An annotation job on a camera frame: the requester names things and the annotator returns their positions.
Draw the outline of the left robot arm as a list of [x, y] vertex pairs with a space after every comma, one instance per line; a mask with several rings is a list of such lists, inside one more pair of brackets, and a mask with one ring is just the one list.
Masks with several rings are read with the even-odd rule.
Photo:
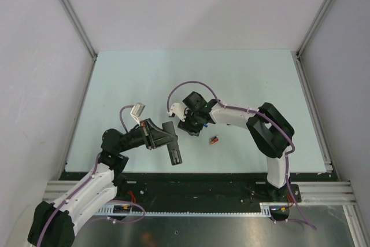
[[177, 141], [171, 121], [158, 127], [151, 119], [145, 119], [125, 134], [114, 128], [106, 130], [93, 168], [54, 201], [42, 201], [37, 205], [28, 243], [33, 246], [72, 246], [78, 232], [100, 207], [127, 196], [123, 170], [129, 158], [123, 156], [123, 152], [140, 146], [147, 150], [166, 146], [172, 165], [176, 165], [182, 163]]

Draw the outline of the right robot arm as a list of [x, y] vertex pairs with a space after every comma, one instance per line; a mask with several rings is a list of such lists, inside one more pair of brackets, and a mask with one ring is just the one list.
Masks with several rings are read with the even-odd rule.
[[295, 131], [271, 103], [265, 102], [257, 110], [240, 108], [215, 98], [206, 101], [193, 91], [181, 103], [168, 106], [168, 114], [178, 117], [178, 128], [191, 136], [197, 137], [208, 124], [248, 130], [258, 150], [267, 157], [266, 189], [262, 195], [272, 201], [281, 201], [287, 195], [290, 181], [288, 155], [295, 151]]

